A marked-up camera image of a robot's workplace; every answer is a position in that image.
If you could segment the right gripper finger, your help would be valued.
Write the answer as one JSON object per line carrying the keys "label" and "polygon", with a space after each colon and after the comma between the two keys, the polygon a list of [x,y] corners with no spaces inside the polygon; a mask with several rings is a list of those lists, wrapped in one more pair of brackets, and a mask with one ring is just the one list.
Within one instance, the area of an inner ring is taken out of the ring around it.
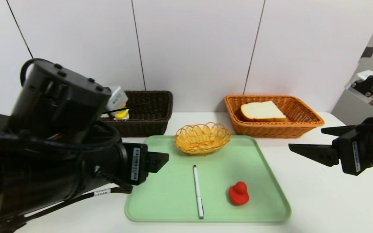
{"label": "right gripper finger", "polygon": [[328,167],[339,164],[337,150],[331,145],[289,144],[290,151]]}
{"label": "right gripper finger", "polygon": [[322,128],[321,133],[332,136],[343,136],[344,134],[354,130],[356,125],[340,126],[340,127],[327,127]]}

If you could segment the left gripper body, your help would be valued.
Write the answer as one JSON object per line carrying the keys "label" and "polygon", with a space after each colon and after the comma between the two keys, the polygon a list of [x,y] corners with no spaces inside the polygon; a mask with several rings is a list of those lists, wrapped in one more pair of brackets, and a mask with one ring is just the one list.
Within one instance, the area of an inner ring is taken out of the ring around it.
{"label": "left gripper body", "polygon": [[148,176],[146,155],[148,146],[142,143],[116,143],[118,162],[115,177],[130,185],[140,185]]}

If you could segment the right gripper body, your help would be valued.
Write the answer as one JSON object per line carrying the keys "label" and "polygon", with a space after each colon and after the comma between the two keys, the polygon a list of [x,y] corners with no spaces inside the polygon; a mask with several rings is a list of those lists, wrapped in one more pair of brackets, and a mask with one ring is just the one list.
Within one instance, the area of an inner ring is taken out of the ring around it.
{"label": "right gripper body", "polygon": [[359,175],[373,168],[373,117],[365,119],[356,128],[333,141],[343,172]]}

